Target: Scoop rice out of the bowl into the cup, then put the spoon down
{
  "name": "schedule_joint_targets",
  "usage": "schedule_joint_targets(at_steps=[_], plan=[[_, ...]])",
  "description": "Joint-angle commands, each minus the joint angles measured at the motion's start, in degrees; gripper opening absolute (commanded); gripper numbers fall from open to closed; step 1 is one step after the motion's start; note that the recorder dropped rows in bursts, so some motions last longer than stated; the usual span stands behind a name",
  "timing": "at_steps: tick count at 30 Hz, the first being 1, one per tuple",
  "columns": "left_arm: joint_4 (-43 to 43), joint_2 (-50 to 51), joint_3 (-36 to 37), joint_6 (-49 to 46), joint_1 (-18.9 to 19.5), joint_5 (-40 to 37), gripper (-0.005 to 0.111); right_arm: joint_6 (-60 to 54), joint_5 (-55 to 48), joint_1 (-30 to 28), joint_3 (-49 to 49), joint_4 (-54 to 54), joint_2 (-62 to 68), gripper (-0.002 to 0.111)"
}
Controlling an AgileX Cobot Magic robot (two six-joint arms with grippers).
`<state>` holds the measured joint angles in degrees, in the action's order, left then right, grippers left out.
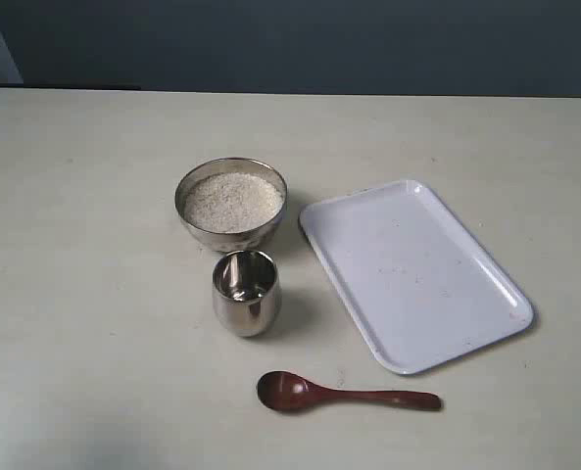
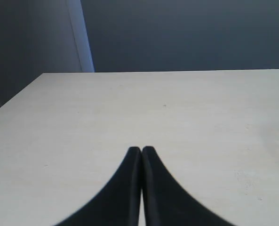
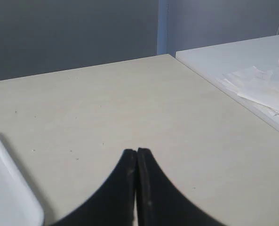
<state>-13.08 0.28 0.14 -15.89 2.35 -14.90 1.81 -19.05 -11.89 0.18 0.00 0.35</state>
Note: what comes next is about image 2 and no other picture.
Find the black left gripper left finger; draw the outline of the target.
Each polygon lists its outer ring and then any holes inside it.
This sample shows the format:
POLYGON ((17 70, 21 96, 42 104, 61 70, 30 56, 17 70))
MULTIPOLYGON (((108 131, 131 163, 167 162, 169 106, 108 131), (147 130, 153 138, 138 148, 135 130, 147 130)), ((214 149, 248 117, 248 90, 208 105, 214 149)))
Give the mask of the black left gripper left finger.
POLYGON ((112 178, 59 226, 137 226, 141 202, 141 150, 130 147, 112 178))

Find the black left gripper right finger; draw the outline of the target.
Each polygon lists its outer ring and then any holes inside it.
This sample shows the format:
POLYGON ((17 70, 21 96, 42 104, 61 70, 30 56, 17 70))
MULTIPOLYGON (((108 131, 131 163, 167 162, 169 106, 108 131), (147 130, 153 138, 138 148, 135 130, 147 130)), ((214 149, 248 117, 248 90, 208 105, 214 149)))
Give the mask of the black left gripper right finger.
POLYGON ((147 226, 225 226, 173 178, 152 146, 142 150, 143 203, 147 226))

